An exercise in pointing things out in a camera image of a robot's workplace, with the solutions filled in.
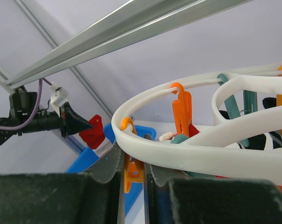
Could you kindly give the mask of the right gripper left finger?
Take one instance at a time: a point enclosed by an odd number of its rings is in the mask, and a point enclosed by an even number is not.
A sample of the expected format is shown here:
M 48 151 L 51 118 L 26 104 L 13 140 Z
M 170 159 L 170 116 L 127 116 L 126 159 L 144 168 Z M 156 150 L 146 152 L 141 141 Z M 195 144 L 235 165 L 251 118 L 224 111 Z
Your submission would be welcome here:
M 0 224 L 122 224 L 123 170 L 114 143 L 80 173 L 0 175 Z

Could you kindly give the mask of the black striped sock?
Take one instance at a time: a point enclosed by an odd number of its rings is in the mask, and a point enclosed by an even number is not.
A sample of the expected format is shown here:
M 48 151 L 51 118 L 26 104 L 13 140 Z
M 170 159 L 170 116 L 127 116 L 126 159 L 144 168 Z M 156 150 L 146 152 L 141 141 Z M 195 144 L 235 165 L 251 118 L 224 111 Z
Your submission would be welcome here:
M 251 138 L 252 135 L 272 133 L 282 129 L 282 105 L 276 105 L 276 98 L 265 98 L 262 101 L 263 111 L 251 113 L 226 121 L 228 113 L 217 109 L 216 100 L 212 100 L 214 123 L 217 126 L 219 138 L 217 146 L 225 147 L 241 139 Z

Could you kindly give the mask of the white round clip hanger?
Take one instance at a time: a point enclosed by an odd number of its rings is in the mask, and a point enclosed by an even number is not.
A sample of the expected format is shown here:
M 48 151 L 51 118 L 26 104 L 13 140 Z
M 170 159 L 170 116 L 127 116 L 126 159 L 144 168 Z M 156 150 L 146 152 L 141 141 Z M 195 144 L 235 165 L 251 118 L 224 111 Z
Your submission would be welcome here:
M 228 97 L 241 90 L 282 95 L 282 77 L 278 76 L 282 74 L 282 71 L 278 71 L 281 65 L 275 63 L 227 71 L 229 81 L 220 86 L 212 97 L 212 100 L 216 100 L 217 109 Z M 131 125 L 121 130 L 125 117 L 175 91 L 171 85 L 172 82 L 168 82 L 142 92 L 116 110 L 111 124 L 116 141 L 124 152 L 160 167 L 230 178 L 265 179 L 282 186 L 282 149 L 259 151 L 230 148 L 231 144 L 219 147 L 219 138 L 224 136 L 219 135 L 215 123 L 179 144 L 146 140 L 134 135 Z

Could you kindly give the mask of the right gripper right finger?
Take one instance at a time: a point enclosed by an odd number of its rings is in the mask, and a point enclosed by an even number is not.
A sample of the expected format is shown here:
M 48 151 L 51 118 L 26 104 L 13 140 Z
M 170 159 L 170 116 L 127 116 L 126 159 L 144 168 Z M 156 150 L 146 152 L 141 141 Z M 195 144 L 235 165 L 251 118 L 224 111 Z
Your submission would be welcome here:
M 192 177 L 144 165 L 147 224 L 282 224 L 282 192 L 271 182 Z

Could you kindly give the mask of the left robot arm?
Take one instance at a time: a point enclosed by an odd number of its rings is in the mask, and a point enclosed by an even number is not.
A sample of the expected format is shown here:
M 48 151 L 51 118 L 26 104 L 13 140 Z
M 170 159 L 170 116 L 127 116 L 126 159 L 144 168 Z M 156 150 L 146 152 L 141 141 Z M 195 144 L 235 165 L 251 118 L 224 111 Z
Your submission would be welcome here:
M 37 92 L 14 93 L 9 96 L 10 111 L 7 118 L 0 118 L 0 146 L 13 135 L 60 130 L 62 137 L 90 130 L 93 125 L 73 111 L 68 102 L 58 112 L 37 109 L 33 119 L 26 125 L 37 100 Z

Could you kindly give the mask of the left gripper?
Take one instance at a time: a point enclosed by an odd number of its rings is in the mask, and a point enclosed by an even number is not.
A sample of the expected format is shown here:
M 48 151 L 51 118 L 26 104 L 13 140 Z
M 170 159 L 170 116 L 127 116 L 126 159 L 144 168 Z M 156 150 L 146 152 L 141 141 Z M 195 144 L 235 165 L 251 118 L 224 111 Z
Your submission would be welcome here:
M 59 107 L 60 132 L 63 138 L 85 130 L 93 129 L 93 125 L 78 115 L 70 106 L 69 102 Z

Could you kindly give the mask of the red santa sock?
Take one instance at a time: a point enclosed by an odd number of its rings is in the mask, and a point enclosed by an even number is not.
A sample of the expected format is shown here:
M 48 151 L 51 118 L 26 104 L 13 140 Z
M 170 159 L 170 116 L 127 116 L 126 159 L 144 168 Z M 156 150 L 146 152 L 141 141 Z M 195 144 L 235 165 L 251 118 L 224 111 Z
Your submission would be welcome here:
M 190 136 L 194 136 L 196 134 L 200 133 L 200 131 L 192 124 L 189 125 L 189 134 Z M 164 140 L 173 140 L 173 138 L 175 138 L 177 136 L 177 133 L 174 132 L 166 132 L 164 134 L 162 134 L 159 137 L 159 141 L 164 141 Z

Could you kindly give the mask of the red snowflake sock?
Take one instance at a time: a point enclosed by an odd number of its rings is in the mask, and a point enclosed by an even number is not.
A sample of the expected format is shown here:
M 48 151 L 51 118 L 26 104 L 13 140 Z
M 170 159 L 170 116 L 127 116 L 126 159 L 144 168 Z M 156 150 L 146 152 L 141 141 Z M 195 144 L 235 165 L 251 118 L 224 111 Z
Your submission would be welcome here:
M 89 124 L 93 128 L 80 132 L 79 136 L 98 157 L 102 157 L 112 146 L 103 132 L 102 117 L 98 114 L 94 115 L 89 120 Z

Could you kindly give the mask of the yellow orange clothes peg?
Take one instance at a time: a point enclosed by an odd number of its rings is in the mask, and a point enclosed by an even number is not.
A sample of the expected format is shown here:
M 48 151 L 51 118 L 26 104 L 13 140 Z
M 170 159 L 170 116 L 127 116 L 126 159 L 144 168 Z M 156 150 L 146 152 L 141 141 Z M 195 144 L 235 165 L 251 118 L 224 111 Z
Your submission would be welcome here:
M 121 123 L 121 130 L 125 130 L 130 124 L 132 126 L 132 133 L 137 135 L 134 123 L 131 118 L 125 117 Z M 144 163 L 138 159 L 125 154 L 124 160 L 124 192 L 129 193 L 132 183 L 144 182 Z

